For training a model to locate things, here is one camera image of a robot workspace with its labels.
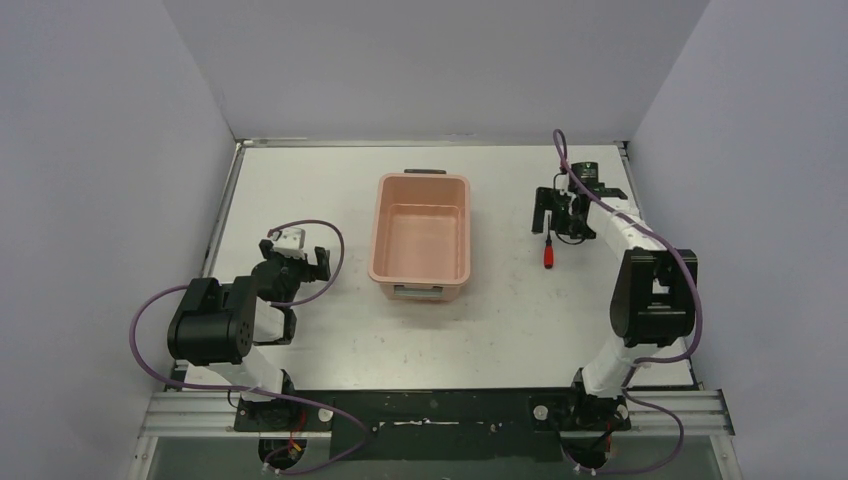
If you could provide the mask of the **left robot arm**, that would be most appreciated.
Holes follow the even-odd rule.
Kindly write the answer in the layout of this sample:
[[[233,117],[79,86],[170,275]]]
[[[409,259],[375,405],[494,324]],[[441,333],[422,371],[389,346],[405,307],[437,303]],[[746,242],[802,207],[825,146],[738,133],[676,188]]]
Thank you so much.
[[[297,316],[290,304],[303,283],[331,279],[330,253],[316,246],[310,256],[301,240],[288,238],[263,239],[259,250],[262,261],[248,275],[228,284],[213,277],[190,282],[169,325],[167,346],[174,359],[244,386],[240,396],[259,403],[259,420],[282,431],[297,415],[296,402],[285,396],[294,385],[259,347],[291,343]]]

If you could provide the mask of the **red black screwdriver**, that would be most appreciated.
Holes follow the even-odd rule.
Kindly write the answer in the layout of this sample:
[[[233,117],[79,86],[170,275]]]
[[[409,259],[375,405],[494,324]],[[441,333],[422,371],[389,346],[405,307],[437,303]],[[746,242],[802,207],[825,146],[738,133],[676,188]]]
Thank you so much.
[[[547,230],[545,238],[545,247],[543,251],[543,265],[545,269],[552,269],[554,266],[555,257],[552,244],[551,232]]]

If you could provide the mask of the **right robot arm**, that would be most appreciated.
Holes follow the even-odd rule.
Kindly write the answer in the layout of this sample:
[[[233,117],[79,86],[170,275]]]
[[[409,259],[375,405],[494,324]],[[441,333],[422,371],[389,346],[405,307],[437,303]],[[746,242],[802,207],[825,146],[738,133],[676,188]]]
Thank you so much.
[[[553,266],[553,239],[569,245],[601,239],[619,262],[609,319],[612,333],[575,375],[581,389],[563,401],[565,419],[585,429],[603,415],[601,399],[618,399],[635,373],[663,363],[659,353],[692,334],[697,257],[666,246],[620,188],[599,178],[595,162],[559,172],[567,183],[535,191],[531,231],[545,235],[544,265]]]

